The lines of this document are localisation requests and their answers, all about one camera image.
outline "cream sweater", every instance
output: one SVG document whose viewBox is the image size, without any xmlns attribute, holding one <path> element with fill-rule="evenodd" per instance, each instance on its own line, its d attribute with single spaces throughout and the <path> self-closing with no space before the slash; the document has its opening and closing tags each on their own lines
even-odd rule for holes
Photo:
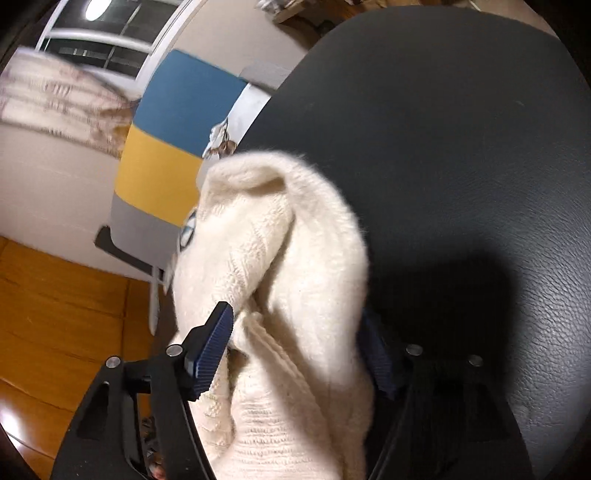
<svg viewBox="0 0 591 480">
<path fill-rule="evenodd" d="M 365 478 L 373 389 L 355 335 L 367 274 L 355 216 L 302 161 L 248 153 L 209 170 L 175 270 L 173 342 L 232 305 L 228 352 L 191 404 L 219 480 Z"/>
</svg>

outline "white wall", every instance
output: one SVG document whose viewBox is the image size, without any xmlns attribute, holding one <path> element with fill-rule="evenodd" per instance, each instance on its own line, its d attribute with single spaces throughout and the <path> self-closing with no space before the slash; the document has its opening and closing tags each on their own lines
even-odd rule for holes
<svg viewBox="0 0 591 480">
<path fill-rule="evenodd" d="M 0 124 L 0 235 L 90 267 L 146 279 L 94 246 L 109 223 L 119 160 Z"/>
<path fill-rule="evenodd" d="M 173 48 L 234 75 L 256 61 L 292 70 L 307 49 L 255 5 L 256 0 L 207 0 Z"/>
</svg>

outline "black office chair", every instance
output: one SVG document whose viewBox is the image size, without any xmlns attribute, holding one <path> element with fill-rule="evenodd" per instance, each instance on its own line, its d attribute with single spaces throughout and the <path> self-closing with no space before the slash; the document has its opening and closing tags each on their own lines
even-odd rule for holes
<svg viewBox="0 0 591 480">
<path fill-rule="evenodd" d="M 361 220 L 369 300 L 404 342 L 477 354 L 537 478 L 589 435 L 591 90 L 562 43 L 404 7 L 323 38 L 238 150 L 304 154 Z"/>
</svg>

